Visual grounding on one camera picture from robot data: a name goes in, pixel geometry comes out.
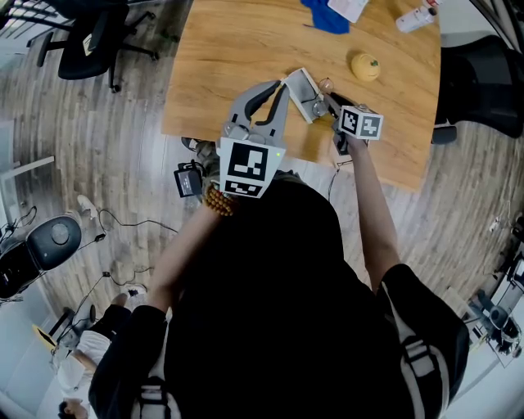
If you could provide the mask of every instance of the white cube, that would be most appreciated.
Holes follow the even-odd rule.
[[[338,128],[359,140],[380,140],[384,115],[367,107],[343,106]]]

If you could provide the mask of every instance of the desk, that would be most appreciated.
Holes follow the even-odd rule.
[[[384,114],[382,140],[370,145],[383,182],[418,190],[435,123],[440,82],[440,34],[429,25],[402,34],[397,17],[419,0],[372,0],[350,34],[310,28],[311,12],[299,0],[194,0],[174,61],[162,132],[219,139],[233,100],[249,87],[305,67],[318,82]],[[381,77],[353,76],[357,52],[374,55]],[[284,139],[287,155],[333,164],[332,118],[307,124],[290,102]]]

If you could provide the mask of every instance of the black hair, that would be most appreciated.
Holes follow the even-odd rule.
[[[75,415],[66,413],[67,402],[62,402],[58,405],[58,417],[60,419],[76,419]]]

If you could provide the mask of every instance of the beaded bracelet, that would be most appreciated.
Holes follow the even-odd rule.
[[[218,191],[213,183],[206,188],[203,202],[204,205],[224,217],[233,215],[238,207],[238,201],[235,198]]]

